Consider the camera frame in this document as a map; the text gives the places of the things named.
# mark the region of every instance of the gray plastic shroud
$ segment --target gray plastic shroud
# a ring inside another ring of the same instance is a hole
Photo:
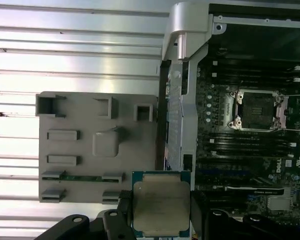
[[[42,92],[36,99],[38,110],[52,100],[51,112],[37,114],[41,202],[114,202],[121,190],[131,190],[133,171],[155,170],[156,96]],[[51,177],[47,172],[64,171],[63,176],[99,176],[106,182],[43,180]]]

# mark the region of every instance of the label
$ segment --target label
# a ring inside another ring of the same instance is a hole
[[[285,167],[291,168],[292,167],[292,160],[285,160]]]
[[[282,159],[278,159],[277,161],[276,161],[276,173],[277,174],[279,174],[279,173],[281,173],[281,163],[282,163]]]
[[[295,165],[296,165],[298,168],[300,168],[300,157],[299,157],[299,159],[296,161]]]

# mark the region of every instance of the motherboard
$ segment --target motherboard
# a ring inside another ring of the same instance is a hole
[[[195,188],[235,218],[300,226],[300,63],[223,55],[197,68]]]

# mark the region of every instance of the capacitor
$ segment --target capacitor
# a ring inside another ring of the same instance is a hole
[[[300,176],[292,174],[291,178],[295,181],[298,181],[300,179]]]

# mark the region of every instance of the cpu socket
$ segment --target cpu socket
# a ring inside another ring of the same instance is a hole
[[[239,131],[272,132],[286,127],[284,114],[288,98],[278,91],[240,89],[229,93],[234,98],[234,119],[228,127]]]

